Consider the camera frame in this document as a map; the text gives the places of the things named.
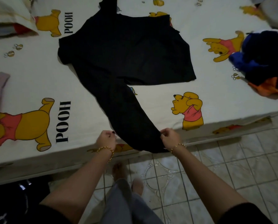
bracelet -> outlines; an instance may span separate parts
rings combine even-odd
[[[174,149],[175,147],[179,146],[179,145],[182,145],[182,146],[184,146],[184,147],[186,148],[186,146],[185,146],[184,144],[177,144],[177,145],[175,145],[175,146],[171,149],[170,152],[172,153],[173,149]]]
[[[108,163],[109,163],[109,162],[111,161],[113,155],[114,155],[114,150],[111,149],[111,148],[108,147],[108,146],[104,146],[104,147],[100,147],[100,148],[96,151],[96,153],[98,153],[98,152],[99,152],[100,150],[102,150],[103,148],[107,148],[107,149],[109,149],[109,150],[112,152],[112,156],[111,156],[110,160],[108,161]]]

pant leg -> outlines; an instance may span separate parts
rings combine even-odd
[[[137,193],[132,194],[132,217],[134,224],[163,224]]]
[[[132,190],[125,179],[117,180],[106,200],[100,224],[132,224]]]

person's right arm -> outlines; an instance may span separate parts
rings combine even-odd
[[[172,150],[172,154],[182,163],[189,180],[215,223],[231,208],[248,202],[195,158],[186,147],[178,145],[182,141],[177,132],[171,128],[166,128],[161,130],[161,133],[161,139],[166,149]]]

person's left hand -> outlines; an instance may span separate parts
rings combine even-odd
[[[99,148],[107,146],[115,151],[117,145],[116,138],[114,131],[102,131],[96,140],[96,144]]]

bare foot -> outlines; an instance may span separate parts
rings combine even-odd
[[[127,178],[125,166],[119,162],[113,166],[112,175],[116,182],[119,178]]]
[[[133,184],[132,184],[132,192],[139,194],[140,196],[142,196],[143,193],[143,182],[140,178],[135,178],[133,180]]]

